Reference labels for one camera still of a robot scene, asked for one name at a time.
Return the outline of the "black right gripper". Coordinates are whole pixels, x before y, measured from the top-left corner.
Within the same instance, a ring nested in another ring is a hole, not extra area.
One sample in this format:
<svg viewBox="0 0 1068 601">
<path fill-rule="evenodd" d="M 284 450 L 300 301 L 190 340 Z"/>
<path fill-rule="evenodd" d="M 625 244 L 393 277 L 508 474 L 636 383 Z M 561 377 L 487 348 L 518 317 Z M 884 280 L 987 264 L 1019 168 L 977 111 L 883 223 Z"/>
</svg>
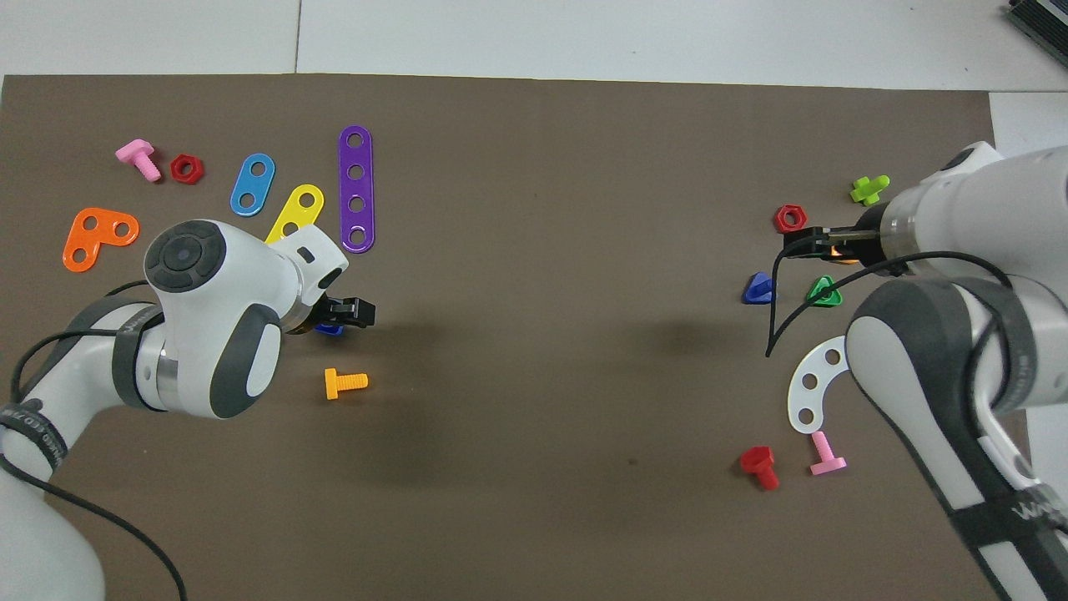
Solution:
<svg viewBox="0 0 1068 601">
<path fill-rule="evenodd" d="M 784 259 L 832 260 L 832 250 L 835 250 L 845 259 L 858 260 L 865 267 L 888 260 L 881 233 L 888 208 L 888 203 L 870 206 L 854 225 L 838 233 L 841 237 L 836 237 L 834 244 L 830 240 L 833 230 L 829 227 L 782 233 L 781 256 Z"/>
</svg>

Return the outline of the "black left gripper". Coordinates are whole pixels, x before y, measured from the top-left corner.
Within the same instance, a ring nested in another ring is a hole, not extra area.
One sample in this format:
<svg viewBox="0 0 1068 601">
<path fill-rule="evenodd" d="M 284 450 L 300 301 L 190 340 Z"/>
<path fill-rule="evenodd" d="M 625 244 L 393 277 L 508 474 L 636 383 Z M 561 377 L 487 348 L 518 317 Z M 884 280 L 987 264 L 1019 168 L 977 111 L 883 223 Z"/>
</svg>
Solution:
<svg viewBox="0 0 1068 601">
<path fill-rule="evenodd" d="M 376 325 L 376 306 L 362 298 L 323 295 L 301 323 L 290 327 L 290 335 L 301 335 L 320 328 L 333 332 L 340 329 L 340 325 L 367 328 Z"/>
</svg>

